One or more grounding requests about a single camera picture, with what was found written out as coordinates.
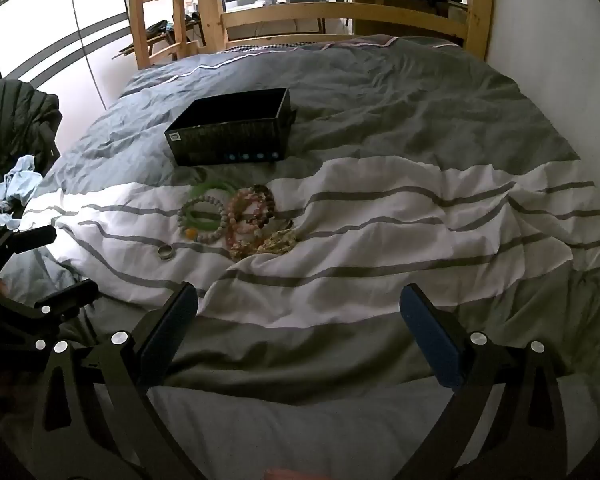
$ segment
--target wooden bed frame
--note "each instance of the wooden bed frame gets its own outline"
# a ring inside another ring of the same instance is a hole
[[[229,41],[227,29],[276,20],[302,20],[306,18],[351,18],[375,22],[397,23],[432,30],[463,40],[464,48],[479,59],[484,60],[489,42],[493,0],[468,0],[466,23],[459,23],[442,16],[418,10],[403,9],[375,4],[354,4],[344,2],[312,2],[283,4],[258,9],[223,12],[222,0],[198,0],[198,12],[202,20],[206,45],[198,41],[188,41],[184,14],[184,0],[173,0],[173,28],[175,44],[149,54],[145,32],[145,2],[155,0],[129,0],[129,21],[134,40],[134,51],[138,68],[147,68],[166,56],[176,55],[178,59],[195,54],[211,54],[242,44],[298,43],[301,41],[341,41],[353,38],[352,35],[337,34],[280,34],[258,36],[244,40]]]

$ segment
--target bunk bed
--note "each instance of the bunk bed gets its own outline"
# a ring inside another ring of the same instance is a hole
[[[351,18],[377,22],[411,25],[422,30],[445,34],[462,40],[464,48],[481,60],[485,59],[489,41],[493,0],[468,0],[468,19],[459,23],[449,18],[418,10],[378,4],[354,4],[345,2],[311,2],[269,6],[262,9],[223,12],[222,0],[198,0],[200,19],[203,22],[206,45],[188,41],[185,31],[184,0],[173,0],[173,28],[175,43],[160,52],[149,54],[144,8],[145,2],[155,0],[129,0],[129,16],[138,68],[147,68],[175,54],[178,59],[195,54],[212,54],[245,44],[272,45],[300,42],[324,42],[350,40],[351,35],[339,34],[283,34],[259,36],[229,41],[227,29],[276,20],[301,20],[305,18]]]
[[[176,43],[151,55],[147,1],[130,0],[140,70],[27,205],[22,229],[51,224],[58,238],[7,263],[10,296],[33,304],[93,279],[100,297],[60,336],[91,346],[192,283],[196,319],[149,397],[206,477],[279,467],[388,480],[452,395],[400,318],[400,291],[415,282],[467,332],[518,348],[539,340],[560,357],[572,470],[600,436],[600,201],[570,145],[484,62],[493,0],[469,0],[466,24],[374,4],[225,13],[198,0],[204,46],[187,40],[184,0],[173,0]],[[380,20],[458,41],[228,40],[235,25],[289,18]],[[164,133],[193,100],[263,88],[289,88],[297,109],[285,160],[174,163]],[[236,263],[222,241],[185,238],[179,210],[209,181],[268,186],[296,247]],[[31,383],[0,410],[0,434],[26,465]]]

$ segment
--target desk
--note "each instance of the desk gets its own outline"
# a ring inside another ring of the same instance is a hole
[[[244,6],[245,9],[254,8],[255,4]],[[227,9],[227,12],[239,12],[242,8]],[[278,22],[263,22],[251,25],[240,25],[239,27],[230,27],[227,29],[229,41],[244,40],[259,36],[274,36],[277,34],[326,34],[327,23],[324,18],[318,20],[283,20]]]

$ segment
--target wooden ladder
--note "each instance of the wooden ladder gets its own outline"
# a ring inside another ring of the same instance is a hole
[[[166,56],[175,54],[178,59],[197,54],[200,44],[197,41],[187,41],[186,23],[184,18],[184,0],[173,1],[173,31],[175,43],[156,52],[149,54],[149,45],[146,38],[146,25],[144,24],[144,3],[158,0],[129,0],[129,23],[131,35],[134,40],[134,51],[138,69],[149,68]]]

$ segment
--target black box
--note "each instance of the black box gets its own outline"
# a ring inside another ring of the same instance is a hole
[[[288,88],[254,90],[193,101],[164,134],[179,166],[275,162],[295,119]]]

